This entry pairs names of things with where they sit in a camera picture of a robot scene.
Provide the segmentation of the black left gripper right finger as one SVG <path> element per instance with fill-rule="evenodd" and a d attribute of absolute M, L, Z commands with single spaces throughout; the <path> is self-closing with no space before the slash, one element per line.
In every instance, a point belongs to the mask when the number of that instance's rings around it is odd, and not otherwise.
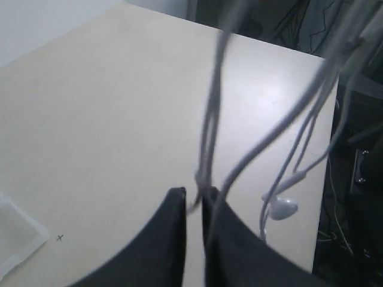
<path fill-rule="evenodd" d="M 212 248 L 208 231 L 220 195 L 212 187 L 202 197 L 205 286 L 330 286 L 261 241 L 225 203 Z"/>

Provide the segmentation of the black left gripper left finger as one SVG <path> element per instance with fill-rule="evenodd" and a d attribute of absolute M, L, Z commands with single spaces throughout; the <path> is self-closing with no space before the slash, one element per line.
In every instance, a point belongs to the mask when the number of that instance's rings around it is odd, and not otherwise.
<path fill-rule="evenodd" d="M 186 189 L 171 188 L 158 210 L 116 256 L 73 286 L 182 286 Z"/>

